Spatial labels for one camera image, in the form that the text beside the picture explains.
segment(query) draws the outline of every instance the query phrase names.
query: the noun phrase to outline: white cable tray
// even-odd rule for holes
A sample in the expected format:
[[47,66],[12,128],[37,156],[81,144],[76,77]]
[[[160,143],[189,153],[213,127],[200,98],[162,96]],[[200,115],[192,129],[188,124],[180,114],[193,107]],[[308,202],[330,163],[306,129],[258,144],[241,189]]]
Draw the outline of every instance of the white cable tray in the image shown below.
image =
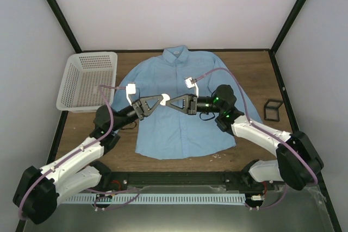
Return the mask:
[[[102,198],[98,204],[123,204],[133,197],[136,193],[118,194],[110,198]],[[80,193],[68,198],[62,204],[92,204],[96,200],[96,194]],[[130,204],[144,205],[244,205],[244,194],[140,194],[140,196]]]

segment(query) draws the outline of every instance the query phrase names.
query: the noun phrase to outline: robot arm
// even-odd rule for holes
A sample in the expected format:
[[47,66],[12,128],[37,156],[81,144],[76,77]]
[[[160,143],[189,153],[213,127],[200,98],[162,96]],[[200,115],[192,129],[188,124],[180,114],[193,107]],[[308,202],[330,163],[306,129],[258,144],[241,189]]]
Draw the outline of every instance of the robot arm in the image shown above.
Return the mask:
[[[198,89],[191,78],[185,82],[188,88]],[[172,104],[179,100],[183,101],[182,107]],[[292,134],[276,130],[248,119],[234,106],[236,100],[231,86],[220,85],[211,97],[187,94],[166,101],[166,106],[188,115],[196,115],[197,112],[218,113],[215,122],[221,131],[247,139],[277,157],[277,160],[257,160],[247,165],[249,175],[256,182],[284,181],[296,190],[311,184],[324,164],[308,136],[301,131]]]
[[[150,108],[147,101],[153,99],[158,101]],[[96,142],[110,128],[108,108],[106,105],[101,106],[94,119],[95,129],[79,146],[40,169],[31,166],[24,171],[13,198],[15,205],[20,207],[29,188],[41,178],[22,206],[23,213],[35,224],[40,224],[48,219],[65,199],[91,187],[108,185],[111,170],[95,160],[115,147],[120,137],[114,131],[137,119],[143,120],[162,100],[162,95],[143,97],[121,111],[113,111],[113,131],[101,141]]]

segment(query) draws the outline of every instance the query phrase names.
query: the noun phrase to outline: shirt collar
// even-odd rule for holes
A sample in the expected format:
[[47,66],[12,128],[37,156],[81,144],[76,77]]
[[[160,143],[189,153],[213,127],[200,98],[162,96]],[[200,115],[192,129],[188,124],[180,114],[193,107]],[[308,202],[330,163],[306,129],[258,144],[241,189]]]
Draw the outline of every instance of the shirt collar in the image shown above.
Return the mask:
[[176,60],[184,62],[189,56],[189,51],[186,46],[166,48],[164,49],[162,56],[166,61],[170,63],[173,63]]

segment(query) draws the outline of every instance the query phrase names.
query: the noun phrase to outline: shirt placket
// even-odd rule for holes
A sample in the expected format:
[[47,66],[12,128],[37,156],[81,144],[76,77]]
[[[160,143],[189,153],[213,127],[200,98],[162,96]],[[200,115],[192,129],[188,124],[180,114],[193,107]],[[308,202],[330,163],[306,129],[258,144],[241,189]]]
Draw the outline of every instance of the shirt placket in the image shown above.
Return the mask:
[[[181,86],[184,81],[184,77],[182,75],[182,64],[177,64],[176,67],[176,81],[177,81],[177,91],[178,96],[183,94],[183,90],[181,90]],[[186,125],[186,115],[183,113],[179,114],[179,125],[180,125],[180,135],[181,135],[181,148],[183,157],[187,158],[189,156],[189,148],[188,148],[188,136],[187,136],[187,125]]]

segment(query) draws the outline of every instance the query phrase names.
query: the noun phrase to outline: shirt sleeve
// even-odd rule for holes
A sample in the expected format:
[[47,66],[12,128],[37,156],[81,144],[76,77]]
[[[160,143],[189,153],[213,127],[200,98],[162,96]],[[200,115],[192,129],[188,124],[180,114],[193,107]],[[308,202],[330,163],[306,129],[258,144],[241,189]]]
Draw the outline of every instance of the shirt sleeve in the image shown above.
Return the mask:
[[[226,65],[222,62],[222,60],[217,55],[213,54],[213,56],[215,58],[214,68],[223,67],[223,68],[228,69],[226,67]],[[235,107],[238,110],[245,113],[243,100],[242,100],[240,91],[239,91],[238,86],[237,86],[236,82],[234,81],[234,79],[224,70],[218,70],[218,71],[211,73],[209,84],[208,84],[209,91],[214,92],[216,90],[216,88],[221,84],[228,84],[232,87],[234,95],[237,98],[237,101],[235,103]],[[243,89],[242,89],[242,91],[243,91],[243,95],[245,97],[245,102],[246,102],[249,116],[253,120],[262,123],[262,120],[261,120],[259,113],[257,112],[255,106],[253,105],[253,103],[251,102],[251,100],[246,95],[246,93],[244,92]]]
[[[135,66],[127,75],[124,77],[122,82],[120,83],[120,86],[126,87],[127,84],[135,82],[138,74],[142,71],[145,70],[145,67],[148,64],[148,60],[143,61],[139,63],[137,66]],[[129,102],[126,98],[126,90],[117,90],[115,92],[114,100],[111,105],[111,107],[115,111],[122,110],[123,108],[129,106]]]

